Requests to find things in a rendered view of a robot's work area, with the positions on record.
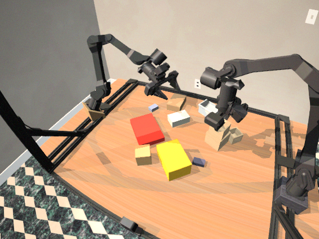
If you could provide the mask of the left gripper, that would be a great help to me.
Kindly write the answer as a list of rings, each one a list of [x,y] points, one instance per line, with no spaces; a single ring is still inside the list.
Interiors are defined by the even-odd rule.
[[[155,70],[155,69],[156,68],[153,68],[151,70]],[[174,89],[176,89],[179,92],[181,91],[176,80],[179,74],[176,70],[170,72],[168,77],[165,77],[166,75],[164,74],[158,76],[157,80],[155,80],[154,77],[152,76],[151,70],[149,71],[147,76],[149,77],[148,80],[152,82],[146,84],[144,89],[144,93],[146,94],[146,96],[153,95],[153,96],[157,96],[159,98],[168,100],[167,96],[159,88],[160,85],[164,84],[167,81],[168,83],[170,83],[170,86],[172,86]]]

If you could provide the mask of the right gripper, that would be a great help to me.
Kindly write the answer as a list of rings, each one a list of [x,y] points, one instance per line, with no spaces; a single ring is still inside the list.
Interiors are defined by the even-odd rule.
[[[240,98],[235,97],[234,99],[226,99],[223,98],[220,94],[217,96],[218,104],[215,106],[218,109],[218,114],[214,112],[210,112],[206,117],[204,122],[209,126],[213,127],[214,130],[217,132],[224,124],[224,120],[228,120],[229,116],[225,116],[225,113],[229,106],[235,102],[237,99],[237,103],[240,104],[242,101]]]

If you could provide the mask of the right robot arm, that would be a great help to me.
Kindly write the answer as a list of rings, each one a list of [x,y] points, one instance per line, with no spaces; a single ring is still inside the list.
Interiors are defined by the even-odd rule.
[[[245,86],[241,79],[234,78],[254,72],[284,69],[292,69],[308,84],[310,111],[305,143],[303,149],[298,149],[296,153],[293,167],[295,174],[286,182],[286,194],[304,201],[304,196],[315,188],[316,182],[315,161],[319,140],[319,70],[298,54],[256,60],[233,59],[226,61],[220,71],[206,67],[200,77],[200,83],[214,90],[220,88],[220,95],[223,98],[234,99],[237,90]],[[230,115],[237,123],[240,123],[246,117],[247,109],[246,103],[238,104],[236,99],[225,115]]]

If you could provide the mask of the yellow block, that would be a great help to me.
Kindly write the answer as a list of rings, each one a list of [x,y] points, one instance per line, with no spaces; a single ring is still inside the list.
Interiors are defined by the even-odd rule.
[[[192,164],[178,139],[157,146],[157,155],[169,181],[188,175]]]

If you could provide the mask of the red flat slab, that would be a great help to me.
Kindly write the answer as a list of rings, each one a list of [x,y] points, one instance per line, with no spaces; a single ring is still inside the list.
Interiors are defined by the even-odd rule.
[[[153,145],[165,141],[165,137],[151,113],[130,119],[130,122],[139,145]]]

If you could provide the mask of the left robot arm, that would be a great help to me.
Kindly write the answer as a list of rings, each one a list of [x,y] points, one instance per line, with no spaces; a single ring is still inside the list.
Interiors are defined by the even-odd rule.
[[[106,41],[106,42],[103,42],[103,41]],[[122,42],[120,42],[111,34],[89,36],[87,39],[87,44],[92,53],[95,74],[97,79],[96,90],[93,92],[90,92],[91,100],[89,104],[86,103],[86,105],[88,106],[90,110],[100,111],[99,107],[101,105],[102,99],[104,97],[109,96],[111,93],[112,88],[110,86],[110,82],[107,82],[105,79],[103,61],[101,58],[102,45],[106,45],[108,43],[111,43],[116,48],[121,50],[124,54],[126,54],[127,57],[134,64],[142,65],[141,67],[138,67],[138,73],[140,74],[144,72],[146,75],[148,75],[151,69],[159,65],[158,67],[156,67],[155,70],[151,70],[152,75],[154,79],[156,80],[158,76],[162,74],[166,75],[166,72],[170,68],[169,64],[166,64],[167,62],[162,64],[167,59],[167,56],[163,52],[161,52],[159,49],[155,49],[155,51],[150,56],[142,55],[141,53],[135,50],[132,50],[126,45],[124,45]],[[146,63],[144,64],[144,62]]]

